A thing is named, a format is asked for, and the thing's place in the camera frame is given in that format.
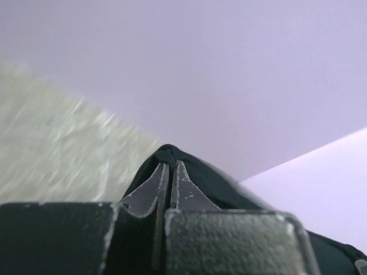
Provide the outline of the black t-shirt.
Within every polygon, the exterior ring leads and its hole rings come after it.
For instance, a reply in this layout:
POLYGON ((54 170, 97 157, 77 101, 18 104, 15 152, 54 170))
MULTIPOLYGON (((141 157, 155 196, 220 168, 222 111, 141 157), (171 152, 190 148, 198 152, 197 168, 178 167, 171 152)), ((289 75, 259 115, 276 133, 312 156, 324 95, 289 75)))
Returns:
MULTIPOLYGON (((221 209, 260 210, 262 207, 252 199, 239 194, 235 185, 220 172, 199 158, 165 144, 159 147, 139 167, 124 196, 135 191, 153 173, 159 163, 170 167, 170 178, 177 161, 182 161, 193 183, 221 209)), ((366 262, 366 255, 352 245, 340 243, 325 236, 308 232, 313 251, 322 274, 361 274, 356 267, 358 260, 366 262)))

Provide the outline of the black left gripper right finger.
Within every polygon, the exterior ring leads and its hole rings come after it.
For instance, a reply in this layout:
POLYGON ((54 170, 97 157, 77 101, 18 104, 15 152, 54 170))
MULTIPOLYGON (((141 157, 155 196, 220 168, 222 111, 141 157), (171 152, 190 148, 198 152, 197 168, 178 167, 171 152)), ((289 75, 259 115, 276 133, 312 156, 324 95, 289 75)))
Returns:
POLYGON ((165 213, 167 274, 319 274, 308 234, 289 213, 222 210, 176 163, 165 213))

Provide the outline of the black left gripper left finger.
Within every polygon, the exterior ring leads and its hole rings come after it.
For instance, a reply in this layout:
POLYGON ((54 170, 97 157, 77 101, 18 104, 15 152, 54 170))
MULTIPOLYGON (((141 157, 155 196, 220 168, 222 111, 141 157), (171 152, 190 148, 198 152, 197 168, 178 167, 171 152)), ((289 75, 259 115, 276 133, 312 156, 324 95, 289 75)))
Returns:
POLYGON ((4 203, 2 274, 156 274, 169 166, 118 202, 4 203))

